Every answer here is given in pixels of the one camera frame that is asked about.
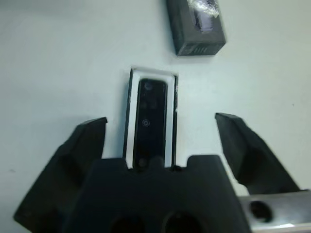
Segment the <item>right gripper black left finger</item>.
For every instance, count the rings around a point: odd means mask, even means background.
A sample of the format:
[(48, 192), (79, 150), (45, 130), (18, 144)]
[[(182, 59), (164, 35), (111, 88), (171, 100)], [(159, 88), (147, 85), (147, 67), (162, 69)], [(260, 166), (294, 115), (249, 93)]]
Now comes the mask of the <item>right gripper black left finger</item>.
[(61, 230), (93, 163), (104, 149), (105, 117), (79, 124), (56, 150), (13, 218), (28, 230)]

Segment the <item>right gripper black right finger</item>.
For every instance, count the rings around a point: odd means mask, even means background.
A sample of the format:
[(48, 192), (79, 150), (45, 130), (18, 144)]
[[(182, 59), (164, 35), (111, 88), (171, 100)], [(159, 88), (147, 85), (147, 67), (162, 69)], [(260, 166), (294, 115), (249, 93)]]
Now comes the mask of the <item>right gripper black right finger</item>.
[(216, 113), (224, 156), (239, 184), (249, 194), (299, 192), (300, 188), (268, 145), (242, 118)]

